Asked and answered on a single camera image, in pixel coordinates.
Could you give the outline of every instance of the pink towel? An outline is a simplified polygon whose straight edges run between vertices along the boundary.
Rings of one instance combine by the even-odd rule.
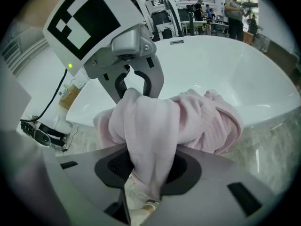
[[[103,147],[127,143],[133,180],[150,198],[159,199],[182,144],[208,153],[221,153],[241,134],[241,119],[214,90],[204,97],[190,89],[167,100],[128,89],[115,108],[94,118]]]

